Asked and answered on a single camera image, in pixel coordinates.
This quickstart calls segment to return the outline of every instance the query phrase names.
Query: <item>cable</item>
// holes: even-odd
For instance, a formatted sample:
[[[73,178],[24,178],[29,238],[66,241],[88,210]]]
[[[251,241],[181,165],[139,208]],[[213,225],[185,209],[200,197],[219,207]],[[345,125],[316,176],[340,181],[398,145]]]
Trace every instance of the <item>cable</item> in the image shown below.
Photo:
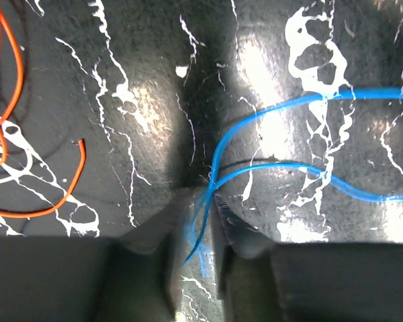
[[[234,171],[224,178],[221,178],[218,183],[216,184],[216,188],[218,189],[220,186],[225,184],[226,182],[230,181],[234,177],[238,176],[239,174],[242,174],[244,172],[248,171],[253,171],[253,170],[264,170],[268,168],[280,168],[280,169],[286,169],[286,170],[299,170],[301,172],[307,172],[310,173],[314,176],[317,176],[318,178],[327,178],[327,172],[324,170],[321,170],[315,166],[311,166],[309,164],[304,164],[304,163],[298,163],[298,162],[282,162],[282,163],[267,163],[267,164],[258,164],[255,166],[248,166],[246,168],[241,168],[237,171]],[[328,176],[330,178],[330,184],[345,193],[346,195],[349,195],[350,197],[353,197],[355,199],[365,201],[367,203],[386,203],[388,201],[393,201],[393,202],[403,202],[403,194],[399,195],[380,195],[377,193],[369,193],[367,191],[362,191],[349,183],[343,181],[342,179],[338,178],[337,176],[331,174]]]
[[[1,13],[1,10],[0,10],[0,42],[1,42],[1,25],[3,26],[3,29],[5,30],[7,37],[9,38],[9,42],[11,44],[13,54],[15,56],[16,68],[17,68],[17,81],[15,84],[15,89],[13,91],[12,98],[11,98],[4,114],[0,118],[0,126],[3,124],[3,122],[5,122],[9,118],[13,109],[15,108],[15,106],[19,100],[19,96],[21,95],[22,86],[24,83],[24,65],[22,62],[21,54],[19,53],[18,44],[15,40],[15,36],[13,35],[12,30],[11,30],[7,20],[4,18],[3,14]],[[3,148],[3,153],[1,154],[1,158],[0,158],[0,165],[2,165],[4,163],[6,163],[6,160],[7,160],[7,143],[6,143],[6,139],[3,135],[3,131],[1,128],[0,128],[0,145]],[[85,165],[86,153],[85,153],[85,145],[84,145],[83,140],[78,141],[78,145],[79,145],[79,150],[81,153],[81,159],[79,161],[77,171],[75,173],[75,176],[72,179],[72,182],[70,184],[68,191],[66,192],[64,197],[55,206],[53,206],[49,209],[42,210],[42,211],[34,211],[34,212],[30,212],[30,213],[8,213],[6,211],[0,211],[0,216],[10,217],[10,218],[33,218],[33,217],[47,215],[49,213],[56,211],[58,208],[60,208],[66,202],[67,198],[71,195],[71,193],[75,189],[77,181],[79,180],[79,177],[82,173],[82,169]]]
[[[200,230],[199,236],[197,237],[197,241],[195,242],[193,249],[191,250],[187,259],[185,260],[185,263],[190,261],[191,257],[197,251],[197,248],[199,247],[200,243],[202,242],[202,238],[203,238],[204,232],[206,230],[206,225],[208,222],[209,205],[212,201],[212,195],[215,192],[215,190],[219,187],[218,183],[222,182],[220,180],[217,183],[216,179],[218,177],[218,171],[220,168],[221,157],[224,153],[224,150],[225,150],[228,142],[241,129],[248,126],[252,122],[262,118],[262,116],[264,116],[264,114],[266,114],[266,113],[270,113],[273,111],[285,111],[285,110],[293,109],[295,107],[299,107],[301,105],[309,104],[309,103],[315,102],[315,101],[323,101],[323,100],[337,101],[337,100],[344,100],[344,99],[353,99],[353,100],[355,100],[355,99],[400,99],[400,100],[403,100],[403,89],[398,88],[398,87],[386,87],[386,88],[381,88],[381,89],[353,89],[353,90],[339,91],[338,93],[335,93],[335,96],[331,96],[331,97],[324,97],[321,94],[306,95],[304,97],[292,99],[290,101],[286,101],[286,102],[277,104],[275,106],[268,107],[260,112],[257,112],[256,114],[253,114],[253,115],[247,117],[246,119],[243,119],[242,121],[240,121],[239,123],[237,123],[236,125],[234,125],[231,129],[229,129],[227,131],[227,133],[224,135],[224,137],[220,140],[220,143],[217,145],[215,152],[214,152],[214,157],[212,158],[212,171],[210,173],[210,181],[209,181],[208,188],[205,192],[205,195],[202,199],[203,203],[206,204],[206,207],[205,207],[205,211],[204,211],[201,230]],[[299,165],[303,166],[303,167],[307,167],[306,164],[299,164]],[[233,172],[232,174],[229,174],[228,180],[230,180],[231,178],[234,178],[235,176],[242,173],[241,170],[243,170],[243,169],[238,170],[237,172],[239,172],[239,173]],[[316,173],[318,173],[318,174],[320,173],[319,172],[320,169],[317,169],[315,167],[311,167],[311,169],[307,168],[307,170],[314,171],[315,175],[316,175]],[[345,183],[344,181],[342,181],[341,179],[339,179],[337,177],[334,177],[334,178],[337,179],[337,181],[335,181],[337,183],[337,186],[340,186],[341,188],[343,188],[344,192],[347,191],[350,195],[352,195],[352,194],[355,195],[355,193],[356,193],[356,196],[360,196],[360,200],[363,200],[362,198],[365,198],[365,197],[368,197],[370,199],[374,196],[377,196],[377,197],[383,196],[386,198],[385,200],[381,198],[378,201],[371,201],[371,202],[383,203],[386,201],[401,201],[400,198],[402,195],[387,196],[387,195],[376,195],[376,194],[367,193],[365,191],[360,191],[359,189],[356,189],[355,187]],[[203,206],[203,203],[199,204],[199,207],[197,207],[197,209],[196,209],[196,211],[197,211],[196,213],[198,213],[200,211],[200,209]]]

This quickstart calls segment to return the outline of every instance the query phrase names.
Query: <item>blue cable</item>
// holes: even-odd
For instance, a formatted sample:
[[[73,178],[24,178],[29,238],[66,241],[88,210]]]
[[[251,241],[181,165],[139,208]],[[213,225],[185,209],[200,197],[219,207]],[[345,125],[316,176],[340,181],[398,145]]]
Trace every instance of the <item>blue cable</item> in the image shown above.
[[[262,164],[258,166],[253,166],[253,167],[248,167],[248,168],[243,168],[240,170],[237,170],[236,172],[233,172],[226,176],[223,179],[220,179],[218,182],[216,182],[218,178],[218,171],[220,168],[220,161],[221,157],[224,153],[224,150],[229,143],[229,141],[244,127],[248,126],[252,122],[255,122],[256,120],[262,118],[264,114],[270,113],[273,111],[285,111],[289,109],[293,109],[295,107],[299,107],[301,105],[309,104],[311,102],[315,101],[323,101],[323,100],[328,100],[328,101],[338,101],[338,100],[344,100],[344,99],[399,99],[403,100],[403,89],[398,88],[398,87],[386,87],[386,88],[380,88],[380,89],[354,89],[354,90],[345,90],[345,91],[339,91],[338,93],[335,93],[335,96],[332,97],[325,97],[322,96],[321,94],[312,94],[312,95],[306,95],[304,97],[300,97],[298,99],[292,99],[291,101],[286,101],[280,104],[277,104],[272,107],[268,107],[256,114],[253,114],[246,119],[243,119],[236,125],[234,125],[231,129],[227,131],[225,136],[220,140],[220,143],[217,145],[215,152],[214,152],[214,157],[212,158],[212,170],[210,174],[210,181],[208,185],[208,189],[204,193],[203,199],[201,200],[199,206],[196,209],[196,214],[200,211],[202,208],[203,204],[206,204],[205,211],[204,211],[204,216],[203,216],[203,222],[201,225],[201,230],[200,234],[197,237],[197,240],[194,244],[193,249],[189,253],[185,263],[188,263],[194,253],[197,251],[200,243],[202,242],[202,238],[204,236],[204,232],[206,230],[206,225],[208,222],[208,217],[209,217],[209,205],[212,201],[212,195],[215,192],[216,189],[219,188],[220,185],[224,184],[228,180],[231,180],[231,178],[234,178],[235,176],[238,176],[239,174],[250,171],[250,170],[257,170],[261,168],[274,168],[278,167],[277,164]],[[285,164],[282,163],[280,164],[283,168],[285,168]],[[307,164],[299,164],[299,163],[292,163],[292,164],[287,164],[287,165],[292,165],[294,168],[306,168],[306,170],[309,173],[312,173],[316,176],[322,175],[324,171],[315,168],[313,166],[308,166]],[[403,201],[403,195],[377,195],[373,193],[368,193],[365,191],[361,191],[349,184],[347,184],[345,181],[335,177],[331,176],[331,184],[333,184],[336,188],[339,190],[343,191],[344,193],[347,193],[348,195],[358,198],[359,200],[364,200],[364,201],[370,201],[370,202],[375,202],[375,203],[385,203],[387,201]]]

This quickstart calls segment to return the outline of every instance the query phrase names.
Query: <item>orange wire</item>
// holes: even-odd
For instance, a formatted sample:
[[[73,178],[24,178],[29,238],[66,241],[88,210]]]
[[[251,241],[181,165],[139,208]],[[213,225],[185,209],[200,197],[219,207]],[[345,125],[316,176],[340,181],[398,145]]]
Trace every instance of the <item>orange wire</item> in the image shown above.
[[[15,108],[15,106],[19,100],[19,96],[21,95],[21,90],[22,90],[22,86],[24,83],[24,65],[22,62],[21,54],[19,53],[19,48],[18,48],[18,44],[15,40],[15,36],[13,35],[8,22],[6,21],[4,16],[1,14],[1,10],[0,10],[0,23],[1,23],[1,25],[3,25],[3,29],[5,30],[7,37],[9,38],[9,42],[11,44],[13,54],[15,56],[16,66],[17,66],[17,82],[15,85],[15,90],[14,90],[12,98],[5,110],[5,113],[0,118],[0,126],[1,126],[3,124],[3,122],[6,121],[7,118],[11,115],[13,109]],[[7,159],[7,144],[6,144],[6,140],[5,140],[5,137],[3,135],[3,131],[1,130],[1,128],[0,128],[0,144],[1,144],[1,147],[3,148],[3,153],[2,153],[1,159],[0,159],[0,165],[2,165],[6,162],[6,159]],[[83,167],[85,165],[86,153],[85,153],[85,145],[84,145],[83,140],[78,141],[78,145],[79,145],[79,150],[81,153],[81,159],[79,161],[79,165],[76,170],[75,176],[73,177],[70,187],[67,190],[66,194],[55,206],[45,209],[45,210],[34,211],[34,212],[30,212],[30,213],[8,213],[6,211],[0,211],[0,216],[9,217],[9,218],[33,218],[33,217],[39,217],[39,216],[44,216],[44,215],[50,214],[50,213],[56,211],[58,208],[60,208],[66,202],[67,198],[72,194],[73,190],[75,189],[76,184],[79,180],[79,177],[81,176]]]

